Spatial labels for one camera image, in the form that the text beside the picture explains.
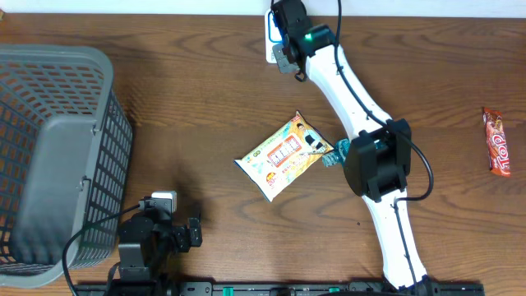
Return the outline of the blue mouthwash bottle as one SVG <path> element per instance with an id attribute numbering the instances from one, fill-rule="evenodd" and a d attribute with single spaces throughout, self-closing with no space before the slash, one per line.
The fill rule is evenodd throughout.
<path id="1" fill-rule="evenodd" d="M 342 167 L 344 167 L 349 147 L 350 140 L 348 138 L 337 141 L 335 148 L 331 152 L 328 152 L 322 156 L 323 165 L 325 167 L 332 167 L 340 164 Z"/>

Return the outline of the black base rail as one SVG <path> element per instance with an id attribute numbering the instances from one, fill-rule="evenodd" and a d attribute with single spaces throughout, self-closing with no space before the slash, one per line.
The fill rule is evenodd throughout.
<path id="1" fill-rule="evenodd" d="M 76 294 L 96 295 L 171 295 L 171 296 L 316 296 L 316 295 L 427 295 L 485 296 L 482 284 L 439 283 L 425 279 L 416 289 L 397 290 L 387 283 L 354 281 L 348 284 L 213 284 L 179 282 L 162 287 L 155 284 L 79 284 Z"/>

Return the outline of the brown Top chocolate bar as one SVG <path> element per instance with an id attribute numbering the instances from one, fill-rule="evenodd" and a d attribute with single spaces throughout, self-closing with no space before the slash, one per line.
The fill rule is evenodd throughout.
<path id="1" fill-rule="evenodd" d="M 503 127 L 502 112 L 484 107 L 482 117 L 486 130 L 490 172 L 508 178 L 511 175 L 510 155 Z"/>

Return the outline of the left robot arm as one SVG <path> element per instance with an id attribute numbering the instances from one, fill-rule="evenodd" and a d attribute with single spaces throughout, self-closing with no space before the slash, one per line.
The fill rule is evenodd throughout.
<path id="1" fill-rule="evenodd" d="M 168 259 L 193 247 L 203 238 L 201 217 L 191 217 L 187 224 L 175 225 L 165 209 L 143 209 L 118 229 L 120 278 L 109 279 L 105 293 L 126 295 L 179 295 L 179 284 L 164 272 Z"/>

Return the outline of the grey plastic shopping basket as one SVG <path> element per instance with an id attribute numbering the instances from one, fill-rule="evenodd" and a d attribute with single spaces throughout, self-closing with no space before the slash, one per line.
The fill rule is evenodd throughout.
<path id="1" fill-rule="evenodd" d="M 110 256 L 132 127 L 90 47 L 1 47 L 1 284 L 32 289 Z"/>

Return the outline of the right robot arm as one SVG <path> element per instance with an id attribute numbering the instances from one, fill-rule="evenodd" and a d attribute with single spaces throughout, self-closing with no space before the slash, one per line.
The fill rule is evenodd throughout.
<path id="1" fill-rule="evenodd" d="M 271 2 L 270 13 L 283 46 L 276 57 L 280 70 L 312 81 L 344 126 L 349 140 L 344 175 L 371 214 L 385 280 L 399 294 L 423 295 L 427 271 L 408 217 L 411 156 L 417 155 L 427 171 L 428 187 L 420 200 L 431 194 L 434 175 L 412 141 L 408 122 L 394 120 L 369 95 L 346 59 L 340 29 L 314 25 L 300 0 Z"/>

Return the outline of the white barcode scanner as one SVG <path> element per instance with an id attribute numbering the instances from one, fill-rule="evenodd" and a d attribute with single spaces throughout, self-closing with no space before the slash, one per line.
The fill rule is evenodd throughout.
<path id="1" fill-rule="evenodd" d="M 274 14 L 268 9 L 265 13 L 265 59 L 268 63 L 276 64 L 273 47 L 282 44 L 282 37 L 275 24 Z"/>

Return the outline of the yellow snack bag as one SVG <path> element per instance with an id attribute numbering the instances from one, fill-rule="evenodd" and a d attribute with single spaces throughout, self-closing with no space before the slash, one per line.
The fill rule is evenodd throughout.
<path id="1" fill-rule="evenodd" d="M 334 147 L 301 115 L 234 163 L 273 201 L 288 185 Z"/>

